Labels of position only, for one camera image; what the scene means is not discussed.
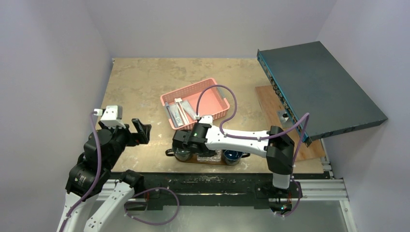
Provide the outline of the oval wooden tray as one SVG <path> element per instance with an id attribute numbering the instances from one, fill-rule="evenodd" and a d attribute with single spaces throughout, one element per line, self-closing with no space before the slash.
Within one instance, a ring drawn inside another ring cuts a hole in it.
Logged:
<path id="1" fill-rule="evenodd" d="M 206 164 L 206 165 L 227 165 L 221 154 L 216 153 L 211 157 L 200 157 L 197 154 L 176 155 L 175 158 L 184 163 Z"/>

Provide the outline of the dark green enamel mug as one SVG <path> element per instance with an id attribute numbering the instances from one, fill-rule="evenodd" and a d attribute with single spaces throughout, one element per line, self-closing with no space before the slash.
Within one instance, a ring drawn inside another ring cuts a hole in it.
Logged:
<path id="1" fill-rule="evenodd" d="M 193 157 L 193 154 L 190 151 L 175 147 L 167 149 L 165 151 L 165 155 L 168 157 L 175 157 L 178 161 L 181 162 L 187 162 Z"/>

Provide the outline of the blue enamel mug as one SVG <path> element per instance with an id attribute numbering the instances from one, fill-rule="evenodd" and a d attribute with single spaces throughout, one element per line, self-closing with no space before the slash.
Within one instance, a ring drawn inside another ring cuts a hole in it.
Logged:
<path id="1" fill-rule="evenodd" d="M 237 165 L 242 158 L 247 158 L 250 156 L 250 153 L 233 151 L 233 150 L 223 150 L 222 159 L 227 165 Z"/>

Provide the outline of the pink plastic basket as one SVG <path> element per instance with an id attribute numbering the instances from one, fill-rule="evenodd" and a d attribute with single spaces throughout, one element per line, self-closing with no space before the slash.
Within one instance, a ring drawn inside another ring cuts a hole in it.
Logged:
<path id="1" fill-rule="evenodd" d="M 172 106 L 175 104 L 175 99 L 181 98 L 187 100 L 193 110 L 196 109 L 198 98 L 202 91 L 209 86 L 216 85 L 217 82 L 214 78 L 208 78 L 200 82 L 173 90 L 160 96 L 160 101 L 165 107 L 166 105 Z M 230 105 L 227 98 L 221 93 L 220 87 L 213 87 L 208 89 L 201 97 L 199 106 L 199 115 L 211 115 L 214 120 L 226 117 Z M 174 130 L 191 130 L 194 125 L 194 120 L 189 116 L 188 125 L 180 123 L 180 127 L 177 122 L 173 122 L 174 117 L 170 116 L 169 110 L 165 110 L 168 115 L 168 120 L 171 128 Z"/>

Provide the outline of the clear plastic holder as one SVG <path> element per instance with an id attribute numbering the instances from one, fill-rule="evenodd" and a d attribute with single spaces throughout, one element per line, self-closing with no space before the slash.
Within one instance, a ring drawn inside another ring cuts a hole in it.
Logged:
<path id="1" fill-rule="evenodd" d="M 220 162 L 222 161 L 221 151 L 220 150 L 216 150 L 216 151 L 209 150 L 207 153 L 203 153 L 201 155 L 198 154 L 196 156 L 196 160 L 198 162 L 211 162 L 211 163 Z"/>

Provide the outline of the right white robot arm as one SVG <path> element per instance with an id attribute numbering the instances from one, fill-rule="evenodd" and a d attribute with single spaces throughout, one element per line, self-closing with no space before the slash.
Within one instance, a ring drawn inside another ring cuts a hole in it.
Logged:
<path id="1" fill-rule="evenodd" d="M 230 150 L 250 153 L 265 158 L 273 174 L 272 192 L 279 197 L 291 189 L 294 165 L 294 141 L 277 126 L 270 130 L 225 130 L 209 123 L 196 123 L 192 130 L 177 130 L 172 146 L 204 155 L 209 151 Z"/>

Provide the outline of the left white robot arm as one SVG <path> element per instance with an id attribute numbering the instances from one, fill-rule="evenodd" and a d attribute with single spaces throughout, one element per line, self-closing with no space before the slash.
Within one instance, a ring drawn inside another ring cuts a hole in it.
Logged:
<path id="1" fill-rule="evenodd" d="M 59 232 L 101 232 L 128 199 L 144 193 L 144 176 L 126 170 L 120 174 L 107 199 L 93 215 L 90 214 L 125 148 L 149 143 L 152 126 L 137 118 L 132 123 L 136 132 L 130 132 L 128 124 L 110 129 L 102 121 L 99 121 L 102 129 L 93 129 L 84 144 L 84 152 L 69 172 Z"/>

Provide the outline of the wooden board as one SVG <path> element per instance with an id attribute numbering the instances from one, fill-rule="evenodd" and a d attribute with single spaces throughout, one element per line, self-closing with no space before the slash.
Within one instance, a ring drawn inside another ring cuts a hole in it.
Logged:
<path id="1" fill-rule="evenodd" d="M 292 123 L 290 123 L 289 126 L 282 126 L 278 112 L 283 111 L 284 108 L 271 86 L 256 87 L 255 92 L 262 110 L 262 115 L 268 124 L 268 128 L 270 128 L 270 126 L 279 126 L 283 128 L 283 130 L 286 130 L 293 125 Z M 321 141 L 316 140 L 309 146 L 307 146 L 305 143 L 301 144 L 296 157 L 296 161 L 310 160 L 322 157 L 325 157 L 324 148 Z"/>

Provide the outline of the black aluminium base frame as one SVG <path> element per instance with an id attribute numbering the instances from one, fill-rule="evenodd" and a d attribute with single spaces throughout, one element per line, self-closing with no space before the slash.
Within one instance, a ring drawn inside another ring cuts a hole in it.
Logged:
<path id="1" fill-rule="evenodd" d="M 328 174 L 296 174 L 288 190 L 272 186 L 268 173 L 142 173 L 146 195 L 129 199 L 147 201 L 149 210 L 164 206 L 237 206 L 289 211 L 297 202 L 348 199 L 343 180 Z"/>

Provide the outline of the metal bracket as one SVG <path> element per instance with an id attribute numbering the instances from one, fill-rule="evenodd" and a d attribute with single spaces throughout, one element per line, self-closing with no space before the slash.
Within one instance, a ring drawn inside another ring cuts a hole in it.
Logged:
<path id="1" fill-rule="evenodd" d="M 290 128 L 293 123 L 291 118 L 289 117 L 288 113 L 286 110 L 279 110 L 277 111 L 277 116 L 279 118 L 281 127 L 284 129 Z"/>

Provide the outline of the dark network switch box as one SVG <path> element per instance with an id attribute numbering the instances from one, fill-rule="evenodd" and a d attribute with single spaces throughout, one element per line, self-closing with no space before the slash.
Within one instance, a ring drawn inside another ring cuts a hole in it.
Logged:
<path id="1" fill-rule="evenodd" d="M 321 42 L 260 50 L 257 60 L 303 141 L 381 125 L 385 113 Z"/>

